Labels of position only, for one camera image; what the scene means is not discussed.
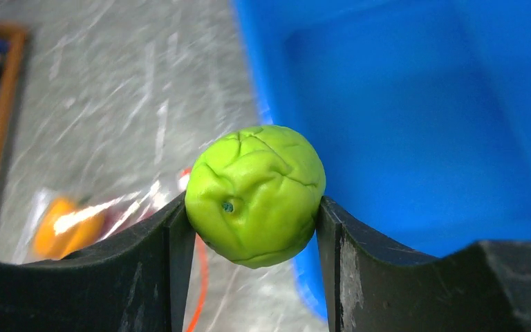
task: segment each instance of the blue tray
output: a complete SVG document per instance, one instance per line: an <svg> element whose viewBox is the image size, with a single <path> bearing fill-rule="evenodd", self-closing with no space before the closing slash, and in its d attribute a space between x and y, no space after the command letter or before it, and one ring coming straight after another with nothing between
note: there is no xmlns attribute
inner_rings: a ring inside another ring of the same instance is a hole
<svg viewBox="0 0 531 332"><path fill-rule="evenodd" d="M311 141L351 214L435 256L531 240L531 1L234 5L262 121ZM315 241L294 263L326 317Z"/></svg>

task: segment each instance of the crumpled green ball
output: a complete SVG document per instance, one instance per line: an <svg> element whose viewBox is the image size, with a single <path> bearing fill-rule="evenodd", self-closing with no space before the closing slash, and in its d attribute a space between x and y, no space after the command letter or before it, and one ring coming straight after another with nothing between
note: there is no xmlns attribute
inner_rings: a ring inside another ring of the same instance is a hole
<svg viewBox="0 0 531 332"><path fill-rule="evenodd" d="M322 162L302 135L274 125L250 127L219 138L196 160L186 213L226 259L272 266L306 247L325 186Z"/></svg>

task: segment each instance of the clear plastic packaging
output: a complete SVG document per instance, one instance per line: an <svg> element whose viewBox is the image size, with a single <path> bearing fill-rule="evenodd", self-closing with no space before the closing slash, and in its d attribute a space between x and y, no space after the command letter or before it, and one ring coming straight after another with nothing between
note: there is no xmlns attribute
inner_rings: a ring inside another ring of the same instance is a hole
<svg viewBox="0 0 531 332"><path fill-rule="evenodd" d="M114 197L76 197L48 188L39 190L12 263L61 259L148 218L181 191L174 183L168 186L160 181Z"/></svg>

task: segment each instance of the lime green object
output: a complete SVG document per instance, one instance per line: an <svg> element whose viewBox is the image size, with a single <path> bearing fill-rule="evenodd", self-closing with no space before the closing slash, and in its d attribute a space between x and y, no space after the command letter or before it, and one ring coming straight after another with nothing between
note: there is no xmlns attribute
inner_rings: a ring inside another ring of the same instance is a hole
<svg viewBox="0 0 531 332"><path fill-rule="evenodd" d="M319 156L302 135L250 127L198 157L186 212L218 254L249 268L271 266L294 257L313 236L325 186Z"/></svg>

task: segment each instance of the gray table surface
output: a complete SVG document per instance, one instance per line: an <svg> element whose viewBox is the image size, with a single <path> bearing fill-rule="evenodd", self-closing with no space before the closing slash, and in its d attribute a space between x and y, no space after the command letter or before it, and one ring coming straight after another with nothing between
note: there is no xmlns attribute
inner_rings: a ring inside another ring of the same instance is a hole
<svg viewBox="0 0 531 332"><path fill-rule="evenodd" d="M257 123L226 0L0 0L4 19L27 24L32 41L2 172L0 261L11 259L41 188L113 194L160 178L174 189L212 140ZM299 300L290 264L209 260L196 331L327 331Z"/></svg>

